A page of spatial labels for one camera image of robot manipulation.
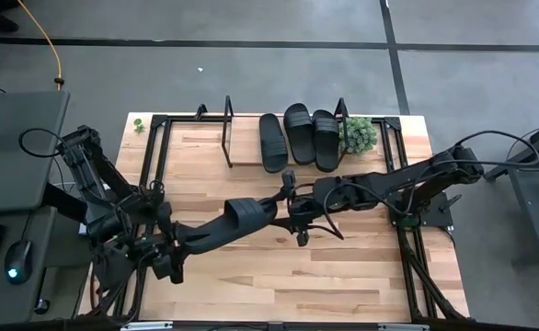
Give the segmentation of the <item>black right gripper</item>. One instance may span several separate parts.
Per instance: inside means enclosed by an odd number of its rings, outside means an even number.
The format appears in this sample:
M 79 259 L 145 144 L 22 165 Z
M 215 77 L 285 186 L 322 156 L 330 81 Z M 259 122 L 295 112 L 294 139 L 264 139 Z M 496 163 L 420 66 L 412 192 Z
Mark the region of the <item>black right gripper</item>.
M 278 218 L 269 224 L 287 230 L 295 235 L 299 247 L 307 246 L 309 242 L 309 225 L 319 217 L 319 209 L 314 198 L 299 196 L 292 200 L 296 191 L 296 178 L 292 170 L 281 173 L 282 186 L 278 193 L 269 198 L 269 203 L 277 204 L 287 200 L 289 217 Z

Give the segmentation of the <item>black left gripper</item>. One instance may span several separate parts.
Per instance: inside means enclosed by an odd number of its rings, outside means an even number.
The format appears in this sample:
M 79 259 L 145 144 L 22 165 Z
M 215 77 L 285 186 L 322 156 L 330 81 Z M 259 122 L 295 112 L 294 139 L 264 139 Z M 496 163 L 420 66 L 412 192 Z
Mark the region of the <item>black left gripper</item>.
M 145 231 L 142 234 L 144 245 L 142 265 L 152 267 L 158 280 L 169 277 L 173 284 L 181 284 L 184 281 L 184 262 L 187 257 L 206 253 L 207 249 L 178 244 L 177 240 L 187 240 L 198 232 L 193 227 L 173 222 L 171 214 L 169 202 L 160 204 L 156 222 L 161 231 L 159 233 Z

